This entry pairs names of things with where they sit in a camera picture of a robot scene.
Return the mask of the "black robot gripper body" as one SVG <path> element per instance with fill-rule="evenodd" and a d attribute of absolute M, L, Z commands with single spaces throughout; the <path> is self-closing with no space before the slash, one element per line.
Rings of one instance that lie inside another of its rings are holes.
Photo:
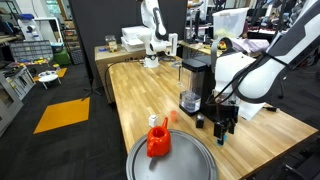
<path fill-rule="evenodd" d="M 215 103 L 214 124 L 225 127 L 235 126 L 238 122 L 239 107 L 232 102 L 231 104 Z"/>

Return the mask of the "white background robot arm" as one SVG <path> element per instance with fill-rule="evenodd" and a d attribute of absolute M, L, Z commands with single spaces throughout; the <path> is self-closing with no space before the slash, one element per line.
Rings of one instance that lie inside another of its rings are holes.
<path fill-rule="evenodd" d="M 144 66 L 155 68 L 159 66 L 158 52 L 164 52 L 167 56 L 175 56 L 177 53 L 177 33 L 167 33 L 164 26 L 158 0 L 137 0 L 141 3 L 142 23 L 146 27 L 138 34 L 138 38 L 145 46 L 146 55 Z"/>

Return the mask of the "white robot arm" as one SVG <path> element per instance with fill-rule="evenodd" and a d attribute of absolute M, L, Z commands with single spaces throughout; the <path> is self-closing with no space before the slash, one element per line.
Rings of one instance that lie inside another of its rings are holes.
<path fill-rule="evenodd" d="M 241 52 L 218 57 L 211 100 L 217 112 L 214 136 L 222 141 L 233 133 L 238 110 L 265 103 L 289 71 L 317 64 L 319 47 L 320 0 L 307 0 L 289 30 L 277 34 L 258 58 Z"/>

